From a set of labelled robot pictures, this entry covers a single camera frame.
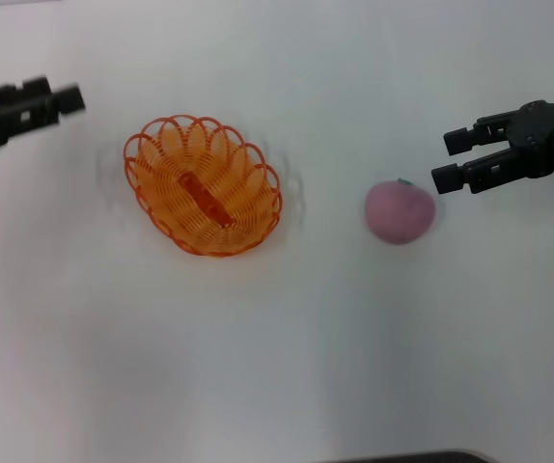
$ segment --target oval basket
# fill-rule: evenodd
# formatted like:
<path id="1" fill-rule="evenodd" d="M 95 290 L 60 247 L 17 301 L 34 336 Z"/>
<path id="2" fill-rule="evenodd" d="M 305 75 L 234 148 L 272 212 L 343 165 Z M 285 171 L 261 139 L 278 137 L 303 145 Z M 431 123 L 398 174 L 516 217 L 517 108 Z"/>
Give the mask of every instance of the oval basket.
<path id="1" fill-rule="evenodd" d="M 149 123 L 125 145 L 138 204 L 181 249 L 228 257 L 261 244 L 279 223 L 279 177 L 260 149 L 212 118 Z"/>

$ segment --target white backdrop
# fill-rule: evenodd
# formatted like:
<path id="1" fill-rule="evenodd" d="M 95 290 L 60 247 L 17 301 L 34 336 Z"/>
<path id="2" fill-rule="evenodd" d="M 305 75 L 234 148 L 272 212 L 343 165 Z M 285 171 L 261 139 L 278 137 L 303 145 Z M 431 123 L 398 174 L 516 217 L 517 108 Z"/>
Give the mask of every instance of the white backdrop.
<path id="1" fill-rule="evenodd" d="M 554 175 L 438 198 L 407 247 L 362 220 L 378 181 L 432 190 L 446 131 L 554 101 L 554 2 L 0 7 L 0 83 L 39 74 L 88 112 L 0 150 L 0 462 L 554 462 Z M 188 256 L 134 202 L 123 144 L 175 113 L 278 167 L 252 253 Z"/>

